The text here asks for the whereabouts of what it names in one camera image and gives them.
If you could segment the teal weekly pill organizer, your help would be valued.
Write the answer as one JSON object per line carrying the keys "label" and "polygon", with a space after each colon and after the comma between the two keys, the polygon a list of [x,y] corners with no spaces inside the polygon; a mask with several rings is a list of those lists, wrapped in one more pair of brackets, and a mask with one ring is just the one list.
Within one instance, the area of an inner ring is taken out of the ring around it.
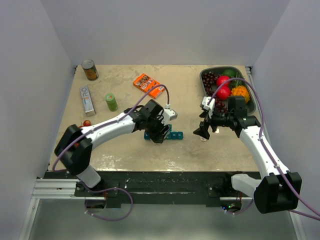
{"label": "teal weekly pill organizer", "polygon": [[169,124],[169,132],[166,135],[165,140],[183,140],[184,139],[184,134],[182,131],[173,131],[172,125]]}

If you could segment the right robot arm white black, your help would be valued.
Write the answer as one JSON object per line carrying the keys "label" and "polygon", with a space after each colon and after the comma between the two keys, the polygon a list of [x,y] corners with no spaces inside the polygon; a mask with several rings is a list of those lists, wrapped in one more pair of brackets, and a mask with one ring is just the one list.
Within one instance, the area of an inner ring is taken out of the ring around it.
{"label": "right robot arm white black", "polygon": [[227,108],[227,126],[251,153],[261,179],[254,179],[245,173],[234,174],[223,183],[223,192],[230,197],[238,192],[251,197],[262,214],[296,209],[299,200],[293,190],[297,193],[301,190],[299,173],[290,172],[272,149],[266,149],[269,143],[262,142],[264,135],[260,132],[260,122],[255,116],[248,116],[243,96],[229,97]]}

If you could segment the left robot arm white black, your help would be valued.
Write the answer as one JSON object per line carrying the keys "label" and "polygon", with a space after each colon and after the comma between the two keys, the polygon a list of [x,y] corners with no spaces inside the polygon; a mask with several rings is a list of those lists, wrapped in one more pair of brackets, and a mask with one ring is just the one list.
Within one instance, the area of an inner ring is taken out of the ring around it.
{"label": "left robot arm white black", "polygon": [[92,126],[70,125],[54,153],[66,170],[86,185],[88,193],[99,196],[104,184],[90,164],[92,151],[109,140],[136,131],[145,131],[154,143],[161,144],[170,132],[169,122],[177,116],[169,104],[162,107],[151,99],[145,105],[136,104],[118,116]]}

